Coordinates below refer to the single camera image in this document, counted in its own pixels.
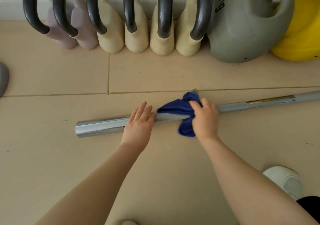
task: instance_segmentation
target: pant leg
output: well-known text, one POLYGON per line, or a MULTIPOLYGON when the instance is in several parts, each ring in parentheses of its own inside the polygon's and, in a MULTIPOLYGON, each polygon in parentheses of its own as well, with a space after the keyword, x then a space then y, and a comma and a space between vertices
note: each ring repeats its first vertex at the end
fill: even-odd
POLYGON ((320 197, 307 196, 297 200, 298 204, 303 207, 318 223, 320 223, 320 197))

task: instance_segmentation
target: gray object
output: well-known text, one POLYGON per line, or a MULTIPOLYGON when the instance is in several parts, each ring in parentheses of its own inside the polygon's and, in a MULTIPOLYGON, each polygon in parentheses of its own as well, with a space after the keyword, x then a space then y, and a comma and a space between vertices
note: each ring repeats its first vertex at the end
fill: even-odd
POLYGON ((0 98, 5 93, 9 83, 9 69, 0 62, 0 98))
MULTIPOLYGON (((219 105, 217 106, 217 108, 220 113, 229 113, 258 107, 293 104, 317 99, 320 99, 320 91, 294 94, 276 98, 260 99, 249 102, 225 104, 219 105)), ((183 120, 189 117, 189 115, 157 114, 155 116, 155 122, 183 120)), ((79 121, 75 126, 75 133, 78 137, 82 138, 119 132, 125 128, 128 121, 129 116, 114 117, 100 120, 79 121)))
POLYGON ((210 53, 223 62, 240 63, 268 52, 283 38, 294 12, 294 0, 213 0, 207 31, 210 53))

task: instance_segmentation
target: beige floor tile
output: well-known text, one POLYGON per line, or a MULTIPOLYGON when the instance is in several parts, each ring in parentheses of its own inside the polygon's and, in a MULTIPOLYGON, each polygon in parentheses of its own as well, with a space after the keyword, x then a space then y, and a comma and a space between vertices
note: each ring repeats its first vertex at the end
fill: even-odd
MULTIPOLYGON (((315 90, 320 88, 202 91, 200 96, 222 104, 315 90)), ((118 146, 121 133, 77 138, 77 121, 129 114, 144 100, 158 108, 182 95, 0 99, 0 224, 34 224, 118 146)), ((219 134, 258 170, 291 167, 302 175, 307 194, 320 195, 319 120, 319 101, 260 108, 221 115, 219 134)), ((178 125, 154 126, 107 224, 123 218, 141 225, 236 224, 206 153, 195 138, 179 136, 178 125)))
POLYGON ((320 86, 320 60, 293 63, 271 53, 247 63, 215 60, 208 43, 192 57, 176 50, 161 57, 148 48, 134 54, 127 48, 110 55, 110 92, 197 89, 252 89, 320 86))
POLYGON ((7 96, 106 93, 108 57, 100 47, 62 49, 27 22, 0 22, 0 61, 10 70, 7 96))

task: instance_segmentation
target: cleaning rag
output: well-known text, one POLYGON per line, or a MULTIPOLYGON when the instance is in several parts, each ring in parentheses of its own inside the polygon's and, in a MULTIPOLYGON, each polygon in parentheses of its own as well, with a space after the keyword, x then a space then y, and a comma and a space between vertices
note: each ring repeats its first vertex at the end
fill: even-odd
POLYGON ((195 133, 192 128, 192 120, 195 113, 189 104, 189 101, 196 101, 200 105, 199 95, 195 92, 187 92, 183 95, 182 99, 176 99, 170 103, 165 104, 157 110, 157 113, 170 113, 170 114, 185 114, 190 115, 190 118, 182 120, 179 126, 179 134, 185 137, 194 137, 195 133))

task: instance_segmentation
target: metal bar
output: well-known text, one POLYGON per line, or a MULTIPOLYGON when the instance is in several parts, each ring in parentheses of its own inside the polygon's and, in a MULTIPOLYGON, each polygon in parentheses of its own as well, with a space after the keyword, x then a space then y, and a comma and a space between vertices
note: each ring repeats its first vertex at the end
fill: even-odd
MULTIPOLYGON (((229 113, 247 110, 251 108, 293 104, 317 99, 320 99, 320 91, 294 94, 277 98, 260 99, 248 102, 225 104, 219 105, 217 106, 217 108, 220 113, 229 113)), ((189 115, 157 114, 155 116, 155 122, 183 120, 189 117, 189 115)), ((119 132, 125 128, 126 124, 128 123, 128 120, 129 116, 114 117, 100 120, 79 121, 75 126, 75 133, 78 137, 82 138, 119 132)))

